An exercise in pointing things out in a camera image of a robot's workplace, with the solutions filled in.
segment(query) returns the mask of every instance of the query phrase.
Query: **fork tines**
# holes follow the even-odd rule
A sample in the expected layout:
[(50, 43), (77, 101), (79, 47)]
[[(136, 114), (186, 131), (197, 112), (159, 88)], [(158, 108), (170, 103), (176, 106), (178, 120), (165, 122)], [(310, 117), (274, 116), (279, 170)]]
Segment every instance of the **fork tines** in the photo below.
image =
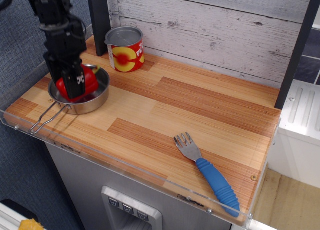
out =
[(187, 138), (185, 137), (185, 135), (183, 133), (181, 133), (181, 136), (183, 138), (183, 140), (180, 138), (179, 135), (177, 135), (176, 137), (174, 137), (174, 141), (175, 141), (175, 144), (176, 146), (179, 148), (179, 147), (183, 147), (184, 145), (188, 145), (190, 143), (193, 142), (193, 139), (191, 138), (190, 134), (188, 132), (186, 132), (186, 135), (188, 137), (188, 140)]

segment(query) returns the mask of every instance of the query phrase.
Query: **wooden cutting board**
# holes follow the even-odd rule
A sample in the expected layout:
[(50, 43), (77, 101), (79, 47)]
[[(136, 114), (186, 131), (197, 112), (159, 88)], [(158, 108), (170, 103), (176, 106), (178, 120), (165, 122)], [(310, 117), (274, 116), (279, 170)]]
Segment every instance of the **wooden cutting board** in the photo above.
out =
[[(93, 38), (87, 46), (83, 63), (110, 75), (108, 100), (88, 114), (62, 113), (38, 137), (243, 223), (246, 216), (233, 219), (215, 203), (209, 184), (173, 137), (191, 134), (249, 214), (281, 113), (274, 108), (279, 90), (149, 54), (141, 69), (121, 73), (111, 68), (107, 53), (96, 56)], [(7, 121), (27, 131), (52, 104), (50, 80), (47, 75), (10, 106)], [(54, 106), (42, 122), (59, 109)]]

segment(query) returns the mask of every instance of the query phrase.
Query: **screw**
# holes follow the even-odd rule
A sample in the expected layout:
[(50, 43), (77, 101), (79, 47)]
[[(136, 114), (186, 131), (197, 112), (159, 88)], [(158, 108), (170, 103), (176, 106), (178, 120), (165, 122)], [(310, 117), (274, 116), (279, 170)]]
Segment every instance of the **screw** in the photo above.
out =
[(252, 179), (253, 181), (256, 181), (258, 178), (257, 178), (256, 175), (251, 175), (251, 179)]

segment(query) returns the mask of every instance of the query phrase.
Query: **gray cabinet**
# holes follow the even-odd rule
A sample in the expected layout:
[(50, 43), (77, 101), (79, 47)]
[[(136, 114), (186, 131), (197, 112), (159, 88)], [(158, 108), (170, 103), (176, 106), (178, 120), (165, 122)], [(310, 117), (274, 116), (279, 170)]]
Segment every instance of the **gray cabinet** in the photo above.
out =
[[(229, 222), (196, 208), (193, 203), (144, 185), (66, 149), (46, 145), (87, 230), (111, 230), (112, 226), (126, 229), (125, 221), (140, 221), (137, 216), (111, 203), (105, 206), (104, 186), (158, 210), (162, 214), (163, 230), (229, 230), (231, 227)], [(149, 227), (141, 224), (136, 229)]]

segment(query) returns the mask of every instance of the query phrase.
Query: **tin can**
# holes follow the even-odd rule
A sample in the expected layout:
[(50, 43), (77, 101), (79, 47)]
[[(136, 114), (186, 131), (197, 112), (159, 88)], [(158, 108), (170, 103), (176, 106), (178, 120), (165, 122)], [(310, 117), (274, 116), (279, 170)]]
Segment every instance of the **tin can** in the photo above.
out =
[(143, 33), (131, 26), (121, 26), (110, 30), (105, 36), (110, 64), (120, 72), (132, 72), (145, 62)]

